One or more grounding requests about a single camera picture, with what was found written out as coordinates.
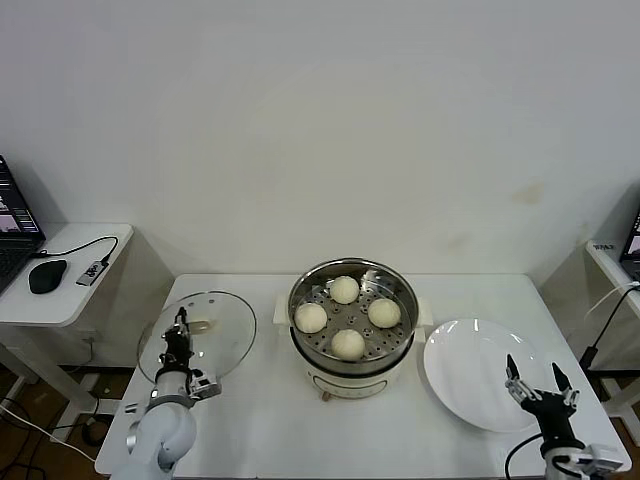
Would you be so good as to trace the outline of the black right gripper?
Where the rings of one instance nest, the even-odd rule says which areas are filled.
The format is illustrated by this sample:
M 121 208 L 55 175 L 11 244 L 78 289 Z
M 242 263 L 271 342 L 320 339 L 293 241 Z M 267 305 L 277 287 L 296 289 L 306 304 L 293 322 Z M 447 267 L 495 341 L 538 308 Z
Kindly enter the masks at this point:
M 569 421 L 576 412 L 580 391 L 573 388 L 568 376 L 555 362 L 552 371 L 561 395 L 537 393 L 521 379 L 516 362 L 508 354 L 505 387 L 518 404 L 524 401 L 524 410 L 536 418 L 543 438 L 542 448 L 582 448 L 583 443 L 575 437 Z

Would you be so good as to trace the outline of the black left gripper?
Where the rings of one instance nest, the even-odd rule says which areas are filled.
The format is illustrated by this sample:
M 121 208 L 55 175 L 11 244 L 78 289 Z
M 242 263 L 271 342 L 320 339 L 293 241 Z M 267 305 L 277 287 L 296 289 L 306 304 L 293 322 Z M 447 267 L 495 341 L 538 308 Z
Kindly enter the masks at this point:
M 175 315 L 173 329 L 176 332 L 166 332 L 163 335 L 166 350 L 160 355 L 162 367 L 159 373 L 172 371 L 189 373 L 193 351 L 191 337 L 188 335 L 187 311 L 183 306 L 179 307 Z

